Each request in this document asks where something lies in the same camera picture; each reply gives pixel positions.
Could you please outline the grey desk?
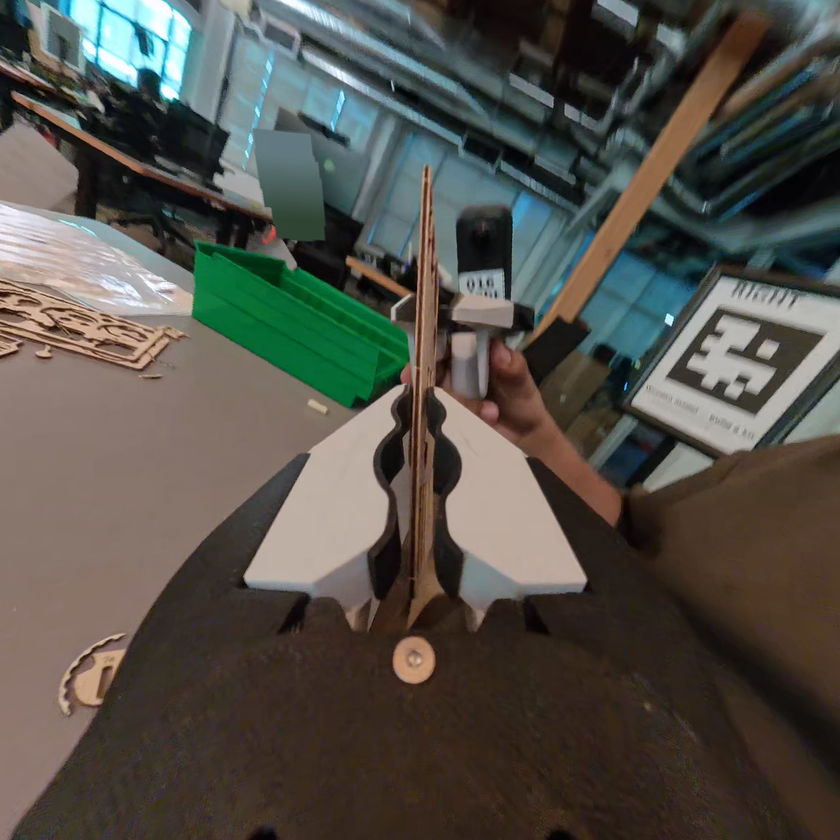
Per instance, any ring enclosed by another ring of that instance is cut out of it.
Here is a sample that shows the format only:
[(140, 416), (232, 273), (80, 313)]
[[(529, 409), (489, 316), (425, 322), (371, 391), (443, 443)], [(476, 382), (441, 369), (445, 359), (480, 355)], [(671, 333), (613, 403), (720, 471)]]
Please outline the grey desk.
[[(357, 412), (192, 321), (156, 384), (2, 363), (2, 838), (413, 838), (392, 651), (244, 576), (305, 455)], [(100, 707), (71, 661), (126, 634)]]

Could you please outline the long wooden background table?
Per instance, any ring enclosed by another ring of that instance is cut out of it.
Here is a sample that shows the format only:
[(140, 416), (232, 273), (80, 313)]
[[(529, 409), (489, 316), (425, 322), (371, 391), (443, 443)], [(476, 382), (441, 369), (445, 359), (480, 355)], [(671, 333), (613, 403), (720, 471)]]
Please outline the long wooden background table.
[(236, 217), (252, 217), (265, 224), (272, 222), (271, 212), (268, 208), (257, 205), (256, 202), (245, 196), (231, 191), (218, 190), (194, 179), (169, 173), (155, 164), (147, 164), (137, 160), (130, 154), (114, 148), (89, 134), (89, 132), (71, 124), (65, 114), (25, 94), (12, 92), (11, 99), (21, 109), (47, 121), (53, 127), (53, 130), (85, 160), (109, 159), (137, 176), (162, 183), (183, 194), (209, 202), (213, 207), (222, 210), (224, 213), (230, 213)]

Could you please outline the large clear plastic sheet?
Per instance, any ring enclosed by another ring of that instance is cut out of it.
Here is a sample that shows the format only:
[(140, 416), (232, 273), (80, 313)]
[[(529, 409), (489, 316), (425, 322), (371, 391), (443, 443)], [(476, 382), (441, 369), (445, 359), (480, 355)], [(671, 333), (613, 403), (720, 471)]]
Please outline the large clear plastic sheet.
[(193, 296), (79, 223), (1, 205), (1, 278), (129, 319), (188, 316)]

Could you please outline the wooden support post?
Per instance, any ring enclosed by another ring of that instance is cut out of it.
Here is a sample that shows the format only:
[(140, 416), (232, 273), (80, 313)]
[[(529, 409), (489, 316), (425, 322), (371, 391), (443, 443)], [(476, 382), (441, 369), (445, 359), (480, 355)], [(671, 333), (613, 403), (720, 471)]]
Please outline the wooden support post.
[(738, 15), (710, 53), (552, 306), (529, 336), (527, 347), (536, 343), (557, 320), (566, 326), (574, 325), (630, 234), (741, 75), (770, 27), (770, 18), (763, 14), (742, 12)]

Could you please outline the brown cardboard boxes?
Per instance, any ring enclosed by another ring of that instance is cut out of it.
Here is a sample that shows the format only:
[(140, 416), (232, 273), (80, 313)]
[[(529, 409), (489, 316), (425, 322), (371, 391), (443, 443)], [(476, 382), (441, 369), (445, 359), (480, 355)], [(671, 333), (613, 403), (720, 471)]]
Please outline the brown cardboard boxes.
[(549, 414), (586, 458), (606, 440), (622, 413), (616, 408), (612, 368), (575, 350), (540, 386)]

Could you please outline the person's right forearm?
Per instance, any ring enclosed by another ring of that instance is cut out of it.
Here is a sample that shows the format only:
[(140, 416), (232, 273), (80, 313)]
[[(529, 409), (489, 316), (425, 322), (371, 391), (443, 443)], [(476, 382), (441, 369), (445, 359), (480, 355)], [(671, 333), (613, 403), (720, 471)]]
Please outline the person's right forearm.
[(550, 469), (599, 517), (610, 526), (617, 526), (623, 513), (623, 494), (588, 463), (551, 416), (544, 418), (523, 439), (521, 446), (529, 456)]

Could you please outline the green plastic bin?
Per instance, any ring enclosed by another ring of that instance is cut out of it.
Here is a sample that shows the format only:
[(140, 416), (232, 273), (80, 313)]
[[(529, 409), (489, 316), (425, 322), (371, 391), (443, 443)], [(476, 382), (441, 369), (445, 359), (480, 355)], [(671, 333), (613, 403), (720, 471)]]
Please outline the green plastic bin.
[(348, 408), (395, 385), (409, 361), (404, 331), (303, 269), (197, 241), (192, 317)]

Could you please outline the framed black-white marker sign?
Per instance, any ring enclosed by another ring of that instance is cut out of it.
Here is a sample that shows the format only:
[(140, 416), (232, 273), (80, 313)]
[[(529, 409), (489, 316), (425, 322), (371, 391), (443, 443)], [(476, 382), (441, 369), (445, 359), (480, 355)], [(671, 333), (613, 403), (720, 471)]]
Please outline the framed black-white marker sign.
[(838, 372), (838, 281), (716, 265), (623, 410), (718, 459), (781, 443)]

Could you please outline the stacked wooden part sheets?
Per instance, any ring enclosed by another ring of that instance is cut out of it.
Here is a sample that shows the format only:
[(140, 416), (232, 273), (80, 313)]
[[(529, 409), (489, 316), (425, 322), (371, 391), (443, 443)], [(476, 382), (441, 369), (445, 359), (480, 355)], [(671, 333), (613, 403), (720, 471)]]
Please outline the stacked wooden part sheets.
[(151, 327), (11, 281), (1, 282), (1, 355), (18, 352), (24, 342), (39, 352), (63, 350), (144, 371), (172, 341), (186, 334), (173, 327)]

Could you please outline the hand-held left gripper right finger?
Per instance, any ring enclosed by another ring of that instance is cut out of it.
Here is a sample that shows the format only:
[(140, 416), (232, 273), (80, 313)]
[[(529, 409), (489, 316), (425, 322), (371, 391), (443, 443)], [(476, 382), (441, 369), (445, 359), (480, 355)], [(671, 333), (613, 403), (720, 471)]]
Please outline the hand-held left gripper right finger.
[(434, 571), (467, 629), (497, 601), (582, 593), (586, 574), (522, 451), (441, 388), (427, 394), (427, 424)]

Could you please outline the wooden puzzle part sheet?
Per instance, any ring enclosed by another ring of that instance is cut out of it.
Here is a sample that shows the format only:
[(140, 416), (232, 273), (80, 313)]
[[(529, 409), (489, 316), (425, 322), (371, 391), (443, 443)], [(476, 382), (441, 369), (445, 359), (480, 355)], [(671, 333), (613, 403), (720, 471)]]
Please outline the wooden puzzle part sheet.
[(437, 378), (438, 259), (434, 226), (433, 169), (423, 168), (418, 226), (413, 412), (409, 447), (411, 521), (409, 560), (411, 596), (406, 626), (412, 627), (435, 596), (434, 438), (428, 430), (427, 396)]

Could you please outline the person's brown shirt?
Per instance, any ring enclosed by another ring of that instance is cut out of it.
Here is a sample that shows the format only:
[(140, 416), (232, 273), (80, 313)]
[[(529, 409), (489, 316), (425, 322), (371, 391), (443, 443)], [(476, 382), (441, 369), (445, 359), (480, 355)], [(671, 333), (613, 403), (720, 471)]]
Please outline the person's brown shirt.
[(839, 437), (720, 458), (624, 498), (752, 761), (802, 838), (839, 838)]

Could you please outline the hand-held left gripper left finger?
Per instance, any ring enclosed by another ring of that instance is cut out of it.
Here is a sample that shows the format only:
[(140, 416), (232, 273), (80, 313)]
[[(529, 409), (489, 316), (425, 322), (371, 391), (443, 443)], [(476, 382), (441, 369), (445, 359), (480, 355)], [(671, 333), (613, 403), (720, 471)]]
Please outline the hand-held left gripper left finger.
[(312, 448), (245, 572), (251, 590), (340, 604), (352, 629), (402, 564), (397, 498), (411, 423), (408, 386), (392, 388)]

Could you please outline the person's right hand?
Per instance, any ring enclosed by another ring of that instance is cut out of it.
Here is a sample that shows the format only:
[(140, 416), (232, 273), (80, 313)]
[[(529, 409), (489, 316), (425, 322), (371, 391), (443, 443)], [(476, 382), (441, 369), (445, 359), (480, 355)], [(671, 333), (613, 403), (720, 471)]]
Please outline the person's right hand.
[(489, 364), (488, 391), (478, 416), (523, 452), (534, 455), (553, 428), (553, 420), (527, 362), (522, 353), (494, 339)]

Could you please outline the toothed wooden arc piece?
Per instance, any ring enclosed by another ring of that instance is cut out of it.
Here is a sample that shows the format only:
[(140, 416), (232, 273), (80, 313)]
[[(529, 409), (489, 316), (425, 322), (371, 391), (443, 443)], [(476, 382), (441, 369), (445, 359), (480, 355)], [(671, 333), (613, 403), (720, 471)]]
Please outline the toothed wooden arc piece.
[(127, 652), (125, 633), (116, 633), (83, 649), (66, 668), (57, 690), (61, 714), (69, 718), (79, 707), (98, 708)]

